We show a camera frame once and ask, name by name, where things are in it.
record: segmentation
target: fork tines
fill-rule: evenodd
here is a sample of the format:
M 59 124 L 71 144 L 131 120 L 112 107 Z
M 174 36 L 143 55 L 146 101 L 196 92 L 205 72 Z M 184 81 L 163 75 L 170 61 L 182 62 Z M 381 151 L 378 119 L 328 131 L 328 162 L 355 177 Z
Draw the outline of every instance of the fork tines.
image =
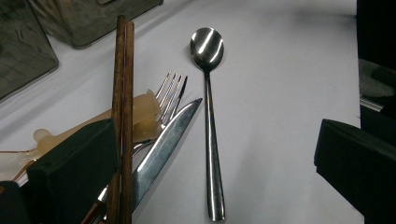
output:
M 174 104 L 183 75 L 175 73 L 170 83 L 168 84 L 171 74 L 172 72 L 169 71 L 156 95 L 157 100 L 160 102 L 160 108 L 162 111 L 160 117 L 160 121 L 162 122 L 162 124 L 166 124 L 178 111 L 181 97 L 183 96 L 184 90 L 187 85 L 187 77 L 185 77 L 181 91 L 179 93 L 179 96 L 177 97 L 177 102 Z

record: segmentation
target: butter knife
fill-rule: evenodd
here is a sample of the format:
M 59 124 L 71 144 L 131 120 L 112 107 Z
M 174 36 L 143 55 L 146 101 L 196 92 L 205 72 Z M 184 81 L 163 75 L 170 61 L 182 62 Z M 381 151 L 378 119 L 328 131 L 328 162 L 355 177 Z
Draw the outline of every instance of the butter knife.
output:
M 155 179 L 168 162 L 180 138 L 189 126 L 202 98 L 184 106 L 166 125 L 166 128 L 133 173 L 133 212 L 143 200 Z

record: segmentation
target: chopsticks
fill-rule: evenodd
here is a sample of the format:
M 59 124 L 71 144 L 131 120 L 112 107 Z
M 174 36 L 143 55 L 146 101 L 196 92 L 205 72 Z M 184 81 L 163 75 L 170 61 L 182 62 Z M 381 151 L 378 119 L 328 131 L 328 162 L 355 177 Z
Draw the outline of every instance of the chopsticks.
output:
M 124 16 L 117 18 L 116 54 L 114 65 L 114 119 L 121 169 L 111 179 L 107 189 L 106 223 L 132 223 L 132 114 L 134 85 L 134 23 Z
M 132 150 L 134 102 L 134 23 L 126 23 L 126 48 L 124 71 L 124 103 L 122 125 L 120 223 L 132 223 Z

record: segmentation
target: spoon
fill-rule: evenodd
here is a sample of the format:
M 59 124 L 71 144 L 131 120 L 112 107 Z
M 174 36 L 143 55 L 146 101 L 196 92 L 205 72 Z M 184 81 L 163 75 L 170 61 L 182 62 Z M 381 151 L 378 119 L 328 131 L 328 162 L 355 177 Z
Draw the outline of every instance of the spoon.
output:
M 224 45 L 221 35 L 212 28 L 201 28 L 191 37 L 191 56 L 205 75 L 205 135 L 207 208 L 213 221 L 225 218 L 224 196 L 219 167 L 210 72 L 221 62 Z

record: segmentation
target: white surface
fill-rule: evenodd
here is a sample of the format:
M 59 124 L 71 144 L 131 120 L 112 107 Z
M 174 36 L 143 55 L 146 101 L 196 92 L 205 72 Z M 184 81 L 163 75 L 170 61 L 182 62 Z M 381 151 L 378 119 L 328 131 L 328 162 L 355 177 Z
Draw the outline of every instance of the white surface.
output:
M 352 0 L 165 0 L 135 20 L 135 94 L 178 71 L 189 76 L 184 104 L 204 96 L 191 35 L 208 26 L 224 38 L 211 81 L 225 223 L 363 223 L 313 163 L 322 119 L 360 125 L 355 11 Z M 1 150 L 111 107 L 115 33 L 84 50 L 50 42 L 59 69 L 0 104 Z M 203 105 L 179 147 L 134 223 L 211 223 Z

